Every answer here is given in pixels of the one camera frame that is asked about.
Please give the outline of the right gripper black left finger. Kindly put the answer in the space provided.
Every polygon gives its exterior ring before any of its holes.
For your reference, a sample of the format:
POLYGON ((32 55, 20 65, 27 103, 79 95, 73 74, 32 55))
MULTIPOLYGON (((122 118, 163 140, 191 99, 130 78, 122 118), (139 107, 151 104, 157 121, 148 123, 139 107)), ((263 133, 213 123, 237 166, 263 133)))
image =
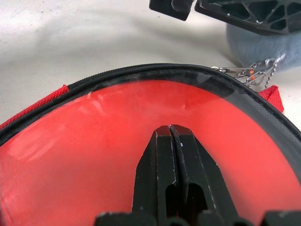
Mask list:
POLYGON ((132 211, 179 213, 179 179, 170 125, 155 129, 138 162, 132 211))

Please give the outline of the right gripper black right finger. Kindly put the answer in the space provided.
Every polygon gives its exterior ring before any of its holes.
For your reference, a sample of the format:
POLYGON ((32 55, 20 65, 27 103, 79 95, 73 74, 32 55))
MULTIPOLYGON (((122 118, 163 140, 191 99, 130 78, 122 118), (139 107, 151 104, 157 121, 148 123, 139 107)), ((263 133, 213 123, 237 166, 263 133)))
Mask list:
POLYGON ((188 128, 172 125, 183 201, 191 212, 235 213, 235 206, 217 163, 188 128))

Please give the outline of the red black paddle case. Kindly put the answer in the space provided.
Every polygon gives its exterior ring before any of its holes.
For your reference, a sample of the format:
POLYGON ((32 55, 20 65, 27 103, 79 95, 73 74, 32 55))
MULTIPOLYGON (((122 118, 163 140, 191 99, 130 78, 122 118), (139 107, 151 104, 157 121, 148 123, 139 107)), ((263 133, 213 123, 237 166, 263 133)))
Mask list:
MULTIPOLYGON (((277 87, 256 93, 225 73, 199 65, 137 65, 103 72, 74 84, 64 85, 1 124, 0 146, 47 113, 78 97, 114 85, 140 81, 178 82, 204 88, 228 99, 275 139, 301 184, 301 131, 282 114, 283 106, 277 87)), ((129 212, 105 211, 95 217, 93 226, 301 226, 301 210, 268 210, 259 224, 240 216, 235 204, 235 213, 216 213, 210 210, 193 213, 183 201, 177 155, 176 166, 179 179, 179 213, 133 212, 132 209, 129 212)))

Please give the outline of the fluffy white grey pom-pom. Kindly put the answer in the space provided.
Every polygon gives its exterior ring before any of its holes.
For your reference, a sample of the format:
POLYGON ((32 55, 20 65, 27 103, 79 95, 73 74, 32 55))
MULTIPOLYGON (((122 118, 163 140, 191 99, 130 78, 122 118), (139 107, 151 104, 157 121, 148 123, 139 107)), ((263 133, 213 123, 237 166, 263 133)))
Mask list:
POLYGON ((279 62, 278 70, 301 67, 301 31, 263 36, 229 24, 226 37, 232 54, 243 67, 281 56, 284 58, 279 62))

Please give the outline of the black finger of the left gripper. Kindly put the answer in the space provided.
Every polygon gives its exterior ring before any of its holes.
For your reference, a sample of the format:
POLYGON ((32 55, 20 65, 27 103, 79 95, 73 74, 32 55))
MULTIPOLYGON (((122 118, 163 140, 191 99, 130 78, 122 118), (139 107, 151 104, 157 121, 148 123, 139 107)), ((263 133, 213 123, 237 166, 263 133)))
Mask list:
POLYGON ((150 0, 149 8, 161 14, 186 21, 194 0, 150 0))
POLYGON ((197 0, 195 11, 264 36, 301 31, 301 0, 197 0))

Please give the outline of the red table tennis paddle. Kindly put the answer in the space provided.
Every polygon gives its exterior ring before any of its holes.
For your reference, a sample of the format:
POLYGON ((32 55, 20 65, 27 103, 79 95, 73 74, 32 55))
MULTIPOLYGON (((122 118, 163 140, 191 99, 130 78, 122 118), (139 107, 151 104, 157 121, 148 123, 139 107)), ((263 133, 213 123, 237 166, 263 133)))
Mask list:
POLYGON ((301 210, 301 184, 266 131, 228 99, 172 81, 89 92, 0 146, 0 226, 93 226, 129 212, 137 164, 155 129, 192 130, 218 164, 240 216, 301 210))

